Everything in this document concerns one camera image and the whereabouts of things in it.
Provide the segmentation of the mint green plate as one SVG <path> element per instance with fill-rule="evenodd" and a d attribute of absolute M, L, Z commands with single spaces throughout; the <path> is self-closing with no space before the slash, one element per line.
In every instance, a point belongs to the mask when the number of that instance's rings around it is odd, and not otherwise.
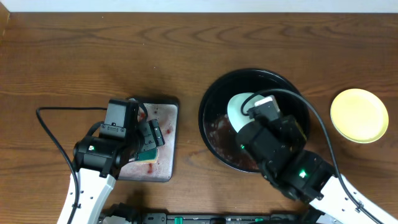
<path fill-rule="evenodd" d="M 233 129 L 238 133 L 248 123 L 254 121 L 254 118 L 244 116 L 241 112 L 241 105 L 244 101 L 249 98 L 253 93 L 239 93 L 233 96 L 227 105 L 227 115 L 229 122 Z"/>

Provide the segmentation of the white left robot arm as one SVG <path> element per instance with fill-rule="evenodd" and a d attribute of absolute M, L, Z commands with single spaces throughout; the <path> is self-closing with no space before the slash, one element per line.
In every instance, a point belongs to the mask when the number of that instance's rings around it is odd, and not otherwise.
<path fill-rule="evenodd" d="M 156 119 L 132 129 L 92 125 L 73 150 L 73 172 L 59 223 L 98 223 L 117 180 L 159 182 L 160 150 L 165 144 Z"/>

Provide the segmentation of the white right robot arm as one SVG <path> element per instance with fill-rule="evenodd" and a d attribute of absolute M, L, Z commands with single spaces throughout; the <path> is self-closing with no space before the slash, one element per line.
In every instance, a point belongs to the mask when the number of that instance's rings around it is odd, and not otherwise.
<path fill-rule="evenodd" d="M 237 145 L 255 160 L 263 178 L 286 197 L 309 204 L 318 219 L 340 223 L 397 223 L 361 194 L 335 167 L 306 151 L 306 136 L 293 116 L 231 120 Z"/>

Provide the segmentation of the green yellow sponge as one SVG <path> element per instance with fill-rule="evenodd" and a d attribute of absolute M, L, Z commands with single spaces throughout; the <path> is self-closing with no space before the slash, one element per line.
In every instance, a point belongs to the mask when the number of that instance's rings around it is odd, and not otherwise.
<path fill-rule="evenodd" d="M 137 154 L 136 162 L 140 163 L 154 163 L 158 159 L 158 149 L 150 149 Z"/>

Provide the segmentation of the yellow plate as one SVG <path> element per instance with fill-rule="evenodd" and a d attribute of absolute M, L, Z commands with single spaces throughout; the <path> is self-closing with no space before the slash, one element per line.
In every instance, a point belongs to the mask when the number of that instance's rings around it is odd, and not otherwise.
<path fill-rule="evenodd" d="M 336 95 L 331 102 L 330 118 L 344 138 L 360 144 L 379 140 L 389 125 L 384 103 L 375 94 L 359 88 Z"/>

